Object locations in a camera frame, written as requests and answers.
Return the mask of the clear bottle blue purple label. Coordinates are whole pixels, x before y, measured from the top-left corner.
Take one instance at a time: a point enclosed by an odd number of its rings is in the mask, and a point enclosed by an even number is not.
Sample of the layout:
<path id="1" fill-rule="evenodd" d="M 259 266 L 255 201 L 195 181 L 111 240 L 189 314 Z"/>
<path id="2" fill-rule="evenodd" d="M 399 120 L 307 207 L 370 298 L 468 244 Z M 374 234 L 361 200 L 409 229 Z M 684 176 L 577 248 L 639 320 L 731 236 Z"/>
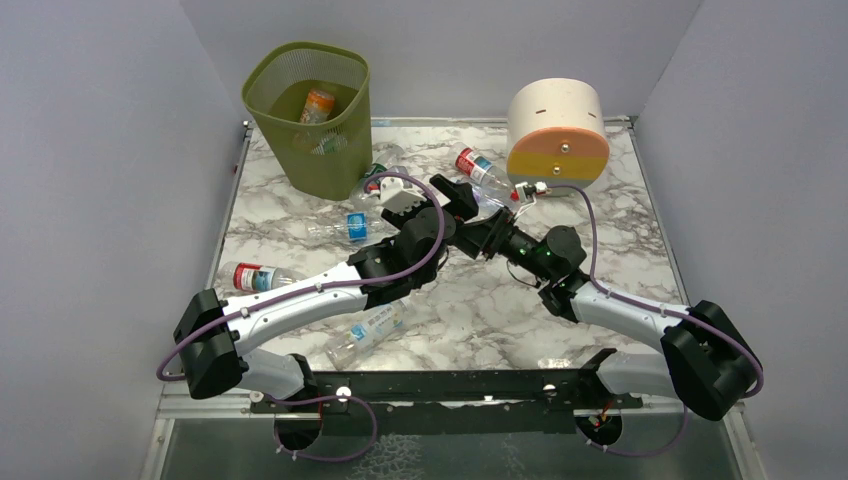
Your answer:
<path id="1" fill-rule="evenodd" d="M 477 219 L 485 219 L 496 214 L 501 208 L 511 211 L 516 209 L 516 202 L 511 198 L 512 191 L 491 185 L 472 184 L 474 199 L 478 205 Z"/>

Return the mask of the clear bottle blue green label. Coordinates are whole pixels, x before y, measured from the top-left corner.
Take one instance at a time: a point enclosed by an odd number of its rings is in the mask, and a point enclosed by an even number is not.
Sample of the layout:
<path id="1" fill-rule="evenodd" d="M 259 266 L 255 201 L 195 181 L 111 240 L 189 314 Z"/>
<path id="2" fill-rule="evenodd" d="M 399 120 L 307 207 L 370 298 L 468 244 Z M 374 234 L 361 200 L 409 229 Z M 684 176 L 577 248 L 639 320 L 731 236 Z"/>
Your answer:
<path id="1" fill-rule="evenodd" d="M 337 129 L 326 131 L 297 132 L 292 139 L 295 150 L 311 155 L 332 155 L 347 149 L 348 140 L 343 132 Z"/>

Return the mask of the orange plastic bottle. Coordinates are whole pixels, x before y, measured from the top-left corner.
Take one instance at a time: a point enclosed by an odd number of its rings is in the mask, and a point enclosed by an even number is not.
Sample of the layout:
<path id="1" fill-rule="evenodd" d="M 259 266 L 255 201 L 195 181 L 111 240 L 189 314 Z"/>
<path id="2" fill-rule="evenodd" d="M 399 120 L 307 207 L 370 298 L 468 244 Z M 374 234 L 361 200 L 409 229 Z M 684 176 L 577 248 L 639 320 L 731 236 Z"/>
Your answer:
<path id="1" fill-rule="evenodd" d="M 326 122 L 333 111 L 336 98 L 331 93 L 319 88 L 309 90 L 299 122 L 301 124 L 320 124 Z"/>

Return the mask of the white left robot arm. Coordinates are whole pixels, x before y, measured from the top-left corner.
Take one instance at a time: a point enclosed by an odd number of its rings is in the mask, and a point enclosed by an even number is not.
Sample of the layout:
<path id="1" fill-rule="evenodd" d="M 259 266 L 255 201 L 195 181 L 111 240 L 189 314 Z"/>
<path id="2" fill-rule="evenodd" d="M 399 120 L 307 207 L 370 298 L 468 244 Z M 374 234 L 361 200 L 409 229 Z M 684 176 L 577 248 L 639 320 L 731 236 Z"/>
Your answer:
<path id="1" fill-rule="evenodd" d="M 157 377 L 185 381 L 191 398 L 209 399 L 233 388 L 289 400 L 315 382 L 301 355 L 262 351 L 269 340 L 326 318 L 391 304 L 433 281 L 458 224 L 478 205 L 468 183 L 437 174 L 423 185 L 427 201 L 405 214 L 385 211 L 396 235 L 364 247 L 328 271 L 254 296 L 221 300 L 214 289 L 196 293 L 175 330 L 183 372 Z"/>

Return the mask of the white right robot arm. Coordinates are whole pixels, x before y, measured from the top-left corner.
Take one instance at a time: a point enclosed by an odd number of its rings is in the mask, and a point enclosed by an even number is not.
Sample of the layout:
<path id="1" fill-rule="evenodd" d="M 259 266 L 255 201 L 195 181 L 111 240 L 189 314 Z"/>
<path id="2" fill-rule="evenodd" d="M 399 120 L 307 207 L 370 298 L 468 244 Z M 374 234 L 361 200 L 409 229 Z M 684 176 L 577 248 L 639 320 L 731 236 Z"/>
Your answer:
<path id="1" fill-rule="evenodd" d="M 453 245 L 471 258 L 501 255 L 544 284 L 542 304 L 572 323 L 596 325 L 652 348 L 613 354 L 598 377 L 611 393 L 678 398 L 700 417 L 717 421 L 743 399 L 762 365 L 715 303 L 661 304 L 614 292 L 580 269 L 586 258 L 572 227 L 556 226 L 539 240 L 521 231 L 502 209 L 457 228 Z"/>

